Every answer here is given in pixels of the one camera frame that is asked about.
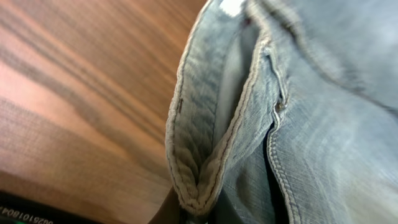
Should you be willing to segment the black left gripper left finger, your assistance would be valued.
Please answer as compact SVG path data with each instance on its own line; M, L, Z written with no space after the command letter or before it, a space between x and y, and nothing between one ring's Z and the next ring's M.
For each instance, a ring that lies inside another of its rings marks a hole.
M149 224L179 224L180 204L178 195L173 188L170 189L158 212L149 221Z

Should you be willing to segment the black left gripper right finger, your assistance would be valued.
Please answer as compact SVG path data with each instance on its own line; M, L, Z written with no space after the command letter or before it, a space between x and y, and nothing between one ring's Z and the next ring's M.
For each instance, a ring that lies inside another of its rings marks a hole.
M239 216L224 190L208 216L208 224L239 224Z

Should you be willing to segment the light blue denim shorts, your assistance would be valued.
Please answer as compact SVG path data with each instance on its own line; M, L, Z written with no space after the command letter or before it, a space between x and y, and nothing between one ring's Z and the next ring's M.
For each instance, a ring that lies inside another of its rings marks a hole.
M207 1L165 148L182 223L396 223L397 1Z

